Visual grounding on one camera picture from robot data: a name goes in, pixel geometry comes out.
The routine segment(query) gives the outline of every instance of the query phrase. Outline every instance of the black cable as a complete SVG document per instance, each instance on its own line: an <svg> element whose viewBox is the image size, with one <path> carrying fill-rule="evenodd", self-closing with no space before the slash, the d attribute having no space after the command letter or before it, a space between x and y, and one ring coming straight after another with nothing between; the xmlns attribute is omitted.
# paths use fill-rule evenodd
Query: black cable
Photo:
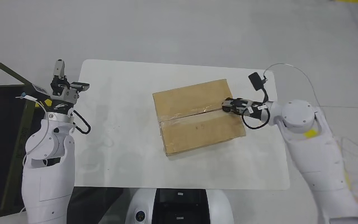
<svg viewBox="0 0 358 224"><path fill-rule="evenodd" d="M76 126L76 129L79 130L79 132L81 132L82 134L88 134L91 131L91 126L87 123L87 121L75 110L73 110L73 112L84 122L84 124L87 126L88 131L84 132L81 128L79 128L78 126Z"/></svg>
<svg viewBox="0 0 358 224"><path fill-rule="evenodd" d="M265 94L265 96L263 97L263 101L262 101L262 103L264 104L264 103L266 103L266 102L269 100L269 96L268 96L268 94L267 94L265 88L262 88L262 90L263 90L263 93ZM241 119L242 119L242 122L244 122L244 124L246 125L246 127L248 127L249 129L253 129L253 130L260 129L260 128L263 128L266 124L269 123L270 118L271 118L271 114L270 114L270 111L268 110L268 108L265 108L266 111L267 111L267 120L266 120L262 125L257 126L257 127L252 127L252 126L248 125L248 124L246 123L245 119L244 119L244 114L245 114L245 112L246 112L247 109L248 109L248 108L245 108L244 111L242 112L242 114L241 114Z"/></svg>
<svg viewBox="0 0 358 224"><path fill-rule="evenodd" d="M249 126L249 125L246 123L246 121L245 121L245 119L244 119L244 113L245 113L245 111L247 110L247 108L245 108L244 111L243 111L243 113L241 114L242 122L244 122L244 124L246 125L246 127L248 127L249 129L256 130L256 129L262 128L263 126L265 126L266 124L269 123L270 118L271 118L270 111L268 110L268 108L265 108L265 109L266 109L266 111L267 111L267 120L266 120L262 125L257 126L257 127L252 127L252 126Z"/></svg>
<svg viewBox="0 0 358 224"><path fill-rule="evenodd" d="M262 88L262 90L263 90L263 93L265 94L265 96L263 97L263 103L266 103L269 100L269 96L268 96L265 88Z"/></svg>

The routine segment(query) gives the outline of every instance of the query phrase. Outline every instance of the wire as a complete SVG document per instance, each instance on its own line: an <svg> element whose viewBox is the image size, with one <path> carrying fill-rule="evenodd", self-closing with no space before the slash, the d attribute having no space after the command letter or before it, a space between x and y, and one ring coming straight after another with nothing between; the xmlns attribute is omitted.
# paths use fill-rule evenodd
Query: wire
<svg viewBox="0 0 358 224"><path fill-rule="evenodd" d="M23 159L22 159L22 166L24 166L24 165L25 165L25 159L26 159L26 157L27 157L37 146L39 146L39 144L41 144L41 142L43 142L43 140L46 138L47 132L48 132L49 127L50 127L50 120L49 120L49 118L48 118L48 116L47 116L47 111L45 110L44 106L42 106L42 104L41 104L40 102L37 102L36 100L34 100L35 98L34 98L34 99L30 99L30 98L27 98L26 96L25 96L25 97L23 97L23 96L17 96L17 97L15 97L15 98L26 99L26 100L30 100L30 101L33 101L33 102L39 104L39 105L41 106L41 108L44 110L44 112L45 112L45 117L46 117L46 119L47 119L47 128L46 128L46 132L45 132L43 138L38 142L37 145L35 145L34 148L32 148L30 151L28 151L28 152L25 154L25 156L23 157Z"/></svg>
<svg viewBox="0 0 358 224"><path fill-rule="evenodd" d="M260 129L260 128L263 128L266 124L269 123L270 121L270 118L271 118L271 114L270 114L270 111L268 110L268 108L266 108L266 111L267 111L267 120L260 126L257 126L257 127L252 127L252 126L249 126L245 119L244 119L244 113L246 112L247 108L244 109L244 111L242 112L241 114L241 120L242 122L244 122L244 124L246 125L246 127L248 127L249 129L252 129L252 130L256 130L256 129Z"/></svg>
<svg viewBox="0 0 358 224"><path fill-rule="evenodd" d="M264 70L264 72L263 72L263 75L265 75L265 73L267 72L267 70L269 70L271 67L276 66L276 65L278 65L278 64L282 64L282 65L284 65L284 66L293 67L293 68L299 70L299 71L307 78L309 84L311 85L311 88L312 88L312 91L313 91L313 94L314 94L314 98L315 98L315 100L317 101L318 106L321 107L321 105L319 104L319 101L318 101L318 99L317 99L317 95L316 95L316 93L315 93L315 90L314 90L314 88L313 88L313 85L312 85L311 80L308 78L308 76L306 75L306 73L304 73L301 69L299 69L299 68L297 68L297 67L295 67L295 66L292 66L291 64L276 63L276 64L272 64L272 65L270 65L268 68L266 68L266 69Z"/></svg>
<svg viewBox="0 0 358 224"><path fill-rule="evenodd" d="M21 214L21 212L23 212L24 209L25 209L25 207L23 207L22 210L20 210L20 212L17 214L17 219L18 219L19 223L20 223L20 214Z"/></svg>
<svg viewBox="0 0 358 224"><path fill-rule="evenodd" d="M87 121L76 111L73 110L73 112L84 122L84 124L87 126L88 130L85 132L83 131L79 126L76 125L75 122L73 122L73 125L76 127L77 130L79 130L79 132L81 132L82 134L88 134L91 131L91 126L87 123Z"/></svg>

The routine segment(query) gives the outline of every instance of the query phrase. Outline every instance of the white cable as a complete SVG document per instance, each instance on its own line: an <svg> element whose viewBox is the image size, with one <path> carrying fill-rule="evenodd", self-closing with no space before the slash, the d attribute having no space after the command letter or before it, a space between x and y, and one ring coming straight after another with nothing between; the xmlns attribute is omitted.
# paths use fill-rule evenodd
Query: white cable
<svg viewBox="0 0 358 224"><path fill-rule="evenodd" d="M20 214L21 212L23 212L23 210L25 209L25 207L22 208L22 210L20 210L20 212L17 214L17 219L18 219L18 222L20 223Z"/></svg>
<svg viewBox="0 0 358 224"><path fill-rule="evenodd" d="M41 144L41 142L43 142L43 140L45 139L45 137L46 137L46 135L47 135L47 131L49 130L49 127L50 127L50 120L49 120L49 118L48 118L48 116L47 116L47 111L46 111L46 109L44 108L44 106L42 106L42 104L40 104L40 103L37 101L36 98L34 98L34 97L32 97L32 96L29 96L29 95L26 95L26 96L18 96L18 97L15 97L15 98L31 100L31 101L33 101L33 102L39 104L39 105L41 106L41 108L44 110L44 112L45 112L45 117L46 117L46 119L47 119L47 128L46 128L46 132L45 132L43 138L41 139L40 142L38 142L37 145L35 145L34 148L32 148L30 151L28 151L28 152L25 154L25 156L23 157L23 159L22 159L22 166L24 166L24 165L25 165L25 159L26 159L26 157L27 157L37 146L39 146L39 144Z"/></svg>
<svg viewBox="0 0 358 224"><path fill-rule="evenodd" d="M265 73L266 73L266 71L267 70L269 70L271 67L273 67L273 66L276 66L276 65L278 65L278 64L282 64L282 65L284 65L284 66L290 66L290 67L293 67L293 68L295 68L295 69L297 69L297 70L299 70L306 78L307 78L307 80L308 80L308 82L309 82L309 84L311 85L311 87L312 87L312 91L313 91L313 94L314 94L314 97L315 97L315 100L317 101L317 104L318 104L318 106L319 107L321 107L321 105L319 104L319 101L318 101L318 99L317 99L317 95L315 94L315 90L314 90L314 88L313 88L313 85L312 85L312 82L311 82L311 80L308 78L308 76L306 75L306 73L304 73L301 69L299 69L299 68L297 68L297 67L294 67L294 66L292 66L291 64L286 64L286 63L276 63L276 64L272 64L272 65L270 65L268 68L266 68L265 70L264 70L264 72L263 72L263 75L265 75Z"/></svg>

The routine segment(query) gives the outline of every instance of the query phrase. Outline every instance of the yellow sticker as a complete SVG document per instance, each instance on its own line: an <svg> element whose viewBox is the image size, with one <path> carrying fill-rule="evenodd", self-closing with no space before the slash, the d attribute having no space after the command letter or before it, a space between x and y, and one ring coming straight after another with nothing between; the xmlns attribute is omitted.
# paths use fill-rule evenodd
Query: yellow sticker
<svg viewBox="0 0 358 224"><path fill-rule="evenodd" d="M47 106L51 106L51 105L52 105L52 101L49 100L49 99L45 100L45 103L46 103Z"/></svg>
<svg viewBox="0 0 358 224"><path fill-rule="evenodd" d="M306 136L306 138L313 138L318 135L318 132L316 130L311 129L308 132L304 133L304 135Z"/></svg>

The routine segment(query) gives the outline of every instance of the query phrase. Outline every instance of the gray floor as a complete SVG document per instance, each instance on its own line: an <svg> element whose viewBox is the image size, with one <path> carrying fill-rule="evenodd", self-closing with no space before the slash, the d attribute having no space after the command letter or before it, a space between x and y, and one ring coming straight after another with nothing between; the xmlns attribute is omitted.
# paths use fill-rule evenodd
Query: gray floor
<svg viewBox="0 0 358 224"><path fill-rule="evenodd" d="M78 79L85 59L259 69L290 63L312 80L334 134L358 140L358 4L3 0L0 31L0 62L47 89L59 58L70 81ZM300 73L273 70L280 102L315 103ZM309 189L290 158L288 164L289 190L226 191L237 223L316 223ZM102 223L123 223L130 195L126 190Z"/></svg>

